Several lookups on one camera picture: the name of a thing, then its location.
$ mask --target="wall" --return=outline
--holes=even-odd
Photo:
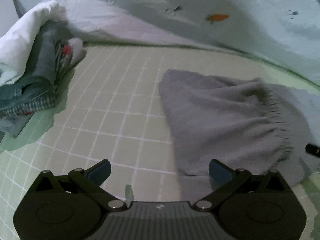
[[[0,0],[0,37],[19,19],[12,0]]]

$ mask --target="metal screw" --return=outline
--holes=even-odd
[[[196,206],[198,208],[201,208],[201,209],[207,209],[207,208],[210,208],[212,206],[211,202],[210,201],[207,201],[207,200],[200,200],[196,203]]]
[[[121,200],[111,200],[108,203],[110,208],[121,208],[123,207],[124,203]]]

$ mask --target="grid patterned sheet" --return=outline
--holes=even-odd
[[[88,47],[73,77],[66,78],[69,85],[59,105],[36,113],[16,139],[5,135],[0,144],[2,240],[18,239],[14,210],[45,169],[61,175],[109,159],[112,173],[101,187],[111,194],[125,199],[125,186],[131,185],[138,201],[180,200],[158,95],[158,82],[169,68],[240,79],[260,76],[319,93],[286,73],[238,56],[178,48]],[[294,189],[308,215],[302,239],[312,239],[319,189],[319,173]]]

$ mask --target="plaid fabric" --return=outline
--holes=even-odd
[[[66,45],[67,43],[59,40],[55,47],[56,80],[52,89],[28,102],[23,102],[15,107],[11,107],[1,111],[1,118],[14,115],[28,115],[36,111],[50,109],[56,106],[56,93],[59,88],[59,81],[66,74],[68,66],[70,65],[72,59],[72,51],[68,54],[63,53]]]

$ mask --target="ribbed gray panel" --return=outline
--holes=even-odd
[[[197,212],[188,202],[133,202],[124,212],[111,213],[88,240],[235,240],[210,213]]]

